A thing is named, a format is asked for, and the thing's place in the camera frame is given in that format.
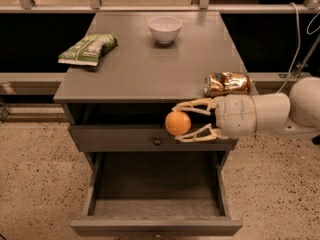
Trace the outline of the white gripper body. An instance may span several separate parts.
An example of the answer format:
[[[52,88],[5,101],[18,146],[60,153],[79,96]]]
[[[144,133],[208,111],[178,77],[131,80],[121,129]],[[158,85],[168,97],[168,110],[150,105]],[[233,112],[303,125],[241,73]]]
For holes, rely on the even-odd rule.
[[[216,126],[229,138],[252,135],[256,131],[254,102],[248,95],[222,97],[217,102],[215,117]]]

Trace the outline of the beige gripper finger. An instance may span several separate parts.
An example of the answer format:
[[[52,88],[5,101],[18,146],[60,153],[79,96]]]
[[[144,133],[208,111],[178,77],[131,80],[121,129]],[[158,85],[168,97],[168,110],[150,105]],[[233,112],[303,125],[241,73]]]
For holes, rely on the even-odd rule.
[[[224,135],[219,128],[213,128],[207,124],[194,132],[176,136],[175,139],[182,143],[207,142],[215,139],[224,139]]]
[[[198,114],[203,114],[210,116],[211,111],[217,107],[219,101],[222,100],[222,97],[215,98],[201,98],[191,101],[185,101],[177,103],[172,110],[173,111],[182,111],[182,112],[194,112]]]

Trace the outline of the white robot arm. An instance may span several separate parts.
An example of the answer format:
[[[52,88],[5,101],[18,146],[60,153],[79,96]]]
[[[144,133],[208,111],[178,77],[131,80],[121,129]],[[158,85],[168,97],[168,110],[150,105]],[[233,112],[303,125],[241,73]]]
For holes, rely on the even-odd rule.
[[[320,131],[320,78],[298,80],[288,94],[228,94],[177,104],[166,130],[183,143],[237,139],[260,131],[313,138]]]

